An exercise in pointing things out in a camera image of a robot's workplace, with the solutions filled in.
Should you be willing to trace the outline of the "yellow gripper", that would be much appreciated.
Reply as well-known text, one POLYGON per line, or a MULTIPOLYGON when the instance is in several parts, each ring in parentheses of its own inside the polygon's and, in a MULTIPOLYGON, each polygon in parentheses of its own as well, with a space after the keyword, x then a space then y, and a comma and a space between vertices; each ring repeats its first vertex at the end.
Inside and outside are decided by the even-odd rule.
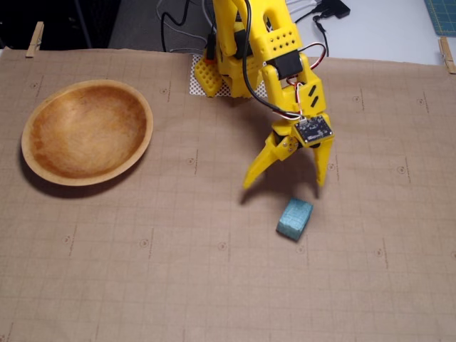
POLYGON ((316 183, 323 187, 333 139, 334 133, 326 120, 283 120, 274 123, 264 148, 247 169, 243 188, 249 189, 269 166, 277 160, 285 160, 302 147, 313 150, 316 183))

